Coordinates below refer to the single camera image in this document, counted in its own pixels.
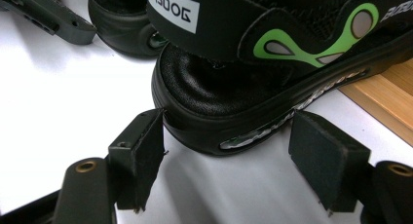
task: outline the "green pattern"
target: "green pattern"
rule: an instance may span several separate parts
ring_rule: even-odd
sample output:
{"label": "green pattern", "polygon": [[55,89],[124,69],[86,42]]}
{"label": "green pattern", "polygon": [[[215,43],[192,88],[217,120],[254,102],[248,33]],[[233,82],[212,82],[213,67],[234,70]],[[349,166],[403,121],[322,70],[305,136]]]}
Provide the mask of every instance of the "green pattern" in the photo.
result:
{"label": "green pattern", "polygon": [[[314,67],[323,67],[324,63],[320,62],[319,59],[325,56],[340,55],[345,53],[349,48],[357,43],[361,38],[356,38],[352,32],[352,22],[359,12],[365,11],[372,16],[372,25],[368,32],[370,32],[377,24],[379,19],[379,12],[371,3],[365,3],[353,10],[349,15],[343,32],[338,40],[331,45],[327,50],[320,52],[318,54],[310,54],[302,50],[297,43],[283,30],[272,29],[266,32],[255,44],[253,53],[256,57],[264,59],[285,59],[285,60],[300,60],[312,64]],[[291,52],[291,55],[275,55],[267,52],[265,47],[270,42],[280,42],[285,45]]]}

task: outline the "white surface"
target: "white surface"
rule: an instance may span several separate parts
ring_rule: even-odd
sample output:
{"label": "white surface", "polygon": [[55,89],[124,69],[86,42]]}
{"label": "white surface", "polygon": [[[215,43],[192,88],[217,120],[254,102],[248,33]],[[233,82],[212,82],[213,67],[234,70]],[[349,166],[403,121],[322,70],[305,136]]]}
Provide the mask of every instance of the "white surface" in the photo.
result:
{"label": "white surface", "polygon": [[[89,19],[87,0],[63,0]],[[119,55],[98,37],[74,46],[12,13],[0,12],[0,210],[60,188],[71,164],[104,157],[139,113],[154,107],[154,59]],[[335,91],[307,108],[372,150],[370,163],[413,166],[413,149]],[[118,212],[118,223],[358,223],[327,211],[287,147],[290,126],[240,155],[212,158],[167,132],[165,156],[147,210]]]}

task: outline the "brass insert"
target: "brass insert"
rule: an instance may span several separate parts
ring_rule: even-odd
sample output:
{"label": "brass insert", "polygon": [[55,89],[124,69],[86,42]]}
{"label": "brass insert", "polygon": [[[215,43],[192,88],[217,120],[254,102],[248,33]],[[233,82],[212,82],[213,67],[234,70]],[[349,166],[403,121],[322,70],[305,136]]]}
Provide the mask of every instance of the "brass insert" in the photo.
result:
{"label": "brass insert", "polygon": [[398,164],[391,164],[389,165],[389,170],[392,172],[404,176],[404,177],[411,177],[413,176],[413,170],[410,168],[407,168],[403,165],[398,165]]}
{"label": "brass insert", "polygon": [[77,172],[89,172],[92,171],[96,168],[96,162],[95,161],[87,161],[82,164],[79,164],[76,167]]}

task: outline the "shoe sole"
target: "shoe sole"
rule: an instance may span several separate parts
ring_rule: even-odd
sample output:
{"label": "shoe sole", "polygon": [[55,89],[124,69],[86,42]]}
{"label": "shoe sole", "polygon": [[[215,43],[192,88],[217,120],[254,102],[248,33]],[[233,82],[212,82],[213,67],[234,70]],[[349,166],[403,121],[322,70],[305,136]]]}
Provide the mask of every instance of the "shoe sole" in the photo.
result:
{"label": "shoe sole", "polygon": [[268,138],[296,110],[341,86],[365,79],[413,57],[413,30],[390,42],[348,57],[307,77],[267,101],[242,113],[211,117],[188,110],[177,102],[166,88],[159,57],[153,78],[152,95],[157,107],[167,110],[164,125],[185,146],[213,156],[243,152]]}

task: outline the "shoe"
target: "shoe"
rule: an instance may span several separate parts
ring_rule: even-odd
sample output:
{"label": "shoe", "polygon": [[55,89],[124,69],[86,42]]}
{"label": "shoe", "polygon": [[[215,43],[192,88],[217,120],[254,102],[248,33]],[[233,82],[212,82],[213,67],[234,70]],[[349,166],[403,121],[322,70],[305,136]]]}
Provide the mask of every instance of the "shoe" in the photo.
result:
{"label": "shoe", "polygon": [[323,93],[413,57],[413,0],[148,0],[170,43],[155,105],[182,144],[225,156]]}
{"label": "shoe", "polygon": [[127,56],[157,56],[166,40],[146,15],[146,0],[88,0],[97,35],[113,50]]}

